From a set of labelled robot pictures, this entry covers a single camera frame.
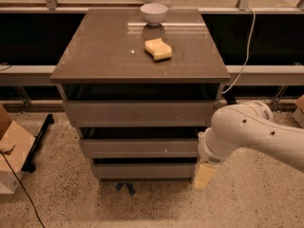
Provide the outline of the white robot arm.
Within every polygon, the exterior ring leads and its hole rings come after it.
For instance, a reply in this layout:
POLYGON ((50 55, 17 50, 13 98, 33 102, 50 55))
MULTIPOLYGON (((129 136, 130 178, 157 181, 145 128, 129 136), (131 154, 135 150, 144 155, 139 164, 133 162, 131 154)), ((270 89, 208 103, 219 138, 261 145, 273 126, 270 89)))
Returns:
POLYGON ((304 171, 304 129, 273 122, 269 106, 261 101, 219 108, 211 126, 198 134, 199 161, 194 187, 205 188, 217 169, 241 147, 264 153, 304 171))

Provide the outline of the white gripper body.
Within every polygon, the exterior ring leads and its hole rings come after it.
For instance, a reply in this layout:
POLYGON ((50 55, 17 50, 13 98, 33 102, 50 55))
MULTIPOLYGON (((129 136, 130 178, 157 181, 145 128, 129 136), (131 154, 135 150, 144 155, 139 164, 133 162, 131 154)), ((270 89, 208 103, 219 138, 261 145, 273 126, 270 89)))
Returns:
POLYGON ((237 145, 230 144, 222 140, 213 130, 207 128, 198 134, 199 161, 211 165, 222 165, 231 154, 238 149, 237 145))

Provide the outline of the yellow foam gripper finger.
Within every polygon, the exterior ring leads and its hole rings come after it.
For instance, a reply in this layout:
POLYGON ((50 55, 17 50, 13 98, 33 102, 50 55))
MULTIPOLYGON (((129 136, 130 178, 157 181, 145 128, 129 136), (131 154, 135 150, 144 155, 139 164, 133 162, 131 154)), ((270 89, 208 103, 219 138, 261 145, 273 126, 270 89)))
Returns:
POLYGON ((194 178, 194 187, 196 189, 204 189, 214 177, 217 168, 208 163, 199 163, 194 178))

